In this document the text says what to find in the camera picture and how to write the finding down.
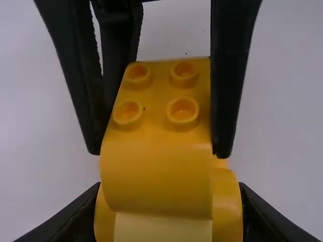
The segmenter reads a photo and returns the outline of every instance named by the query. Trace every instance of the white background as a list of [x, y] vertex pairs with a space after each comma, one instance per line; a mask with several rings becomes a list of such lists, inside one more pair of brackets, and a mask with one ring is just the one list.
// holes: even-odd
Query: white background
[[[144, 5], [138, 59], [209, 55], [209, 0]], [[264, 0], [231, 169], [323, 240], [323, 1]], [[0, 240], [99, 181], [55, 48], [32, 1], [0, 3]]]

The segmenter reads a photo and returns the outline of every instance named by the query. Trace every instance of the yellow plastic block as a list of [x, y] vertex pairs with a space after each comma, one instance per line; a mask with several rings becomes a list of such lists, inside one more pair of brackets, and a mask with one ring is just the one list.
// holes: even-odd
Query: yellow plastic block
[[[212, 154], [209, 76], [208, 58], [127, 67], [101, 147], [98, 242], [134, 242], [132, 232], [140, 241], [176, 241], [194, 221], [196, 231], [212, 222], [203, 231], [213, 242], [242, 241], [237, 179]], [[169, 226], [174, 221], [179, 230]], [[174, 236], [163, 239], [165, 229]]]
[[212, 172], [212, 242], [242, 242], [243, 214], [239, 183], [229, 169]]
[[211, 219], [209, 58], [130, 64], [101, 147], [114, 211]]
[[98, 242], [242, 242], [240, 190], [232, 171], [212, 169], [212, 220], [192, 220], [112, 212], [102, 186], [95, 207], [94, 232]]
[[98, 242], [114, 242], [116, 212], [104, 200], [102, 185], [99, 188], [94, 212], [94, 235]]

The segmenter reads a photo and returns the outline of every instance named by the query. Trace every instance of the white surface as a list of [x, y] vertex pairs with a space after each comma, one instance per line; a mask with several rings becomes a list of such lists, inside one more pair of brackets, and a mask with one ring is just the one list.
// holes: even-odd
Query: white surface
[[[322, 10], [321, 0], [263, 2], [230, 161], [239, 181], [321, 240]], [[32, 1], [0, 3], [0, 36], [0, 237], [7, 242], [98, 181], [99, 170]], [[145, 4], [139, 59], [201, 55], [209, 55], [209, 0]]]

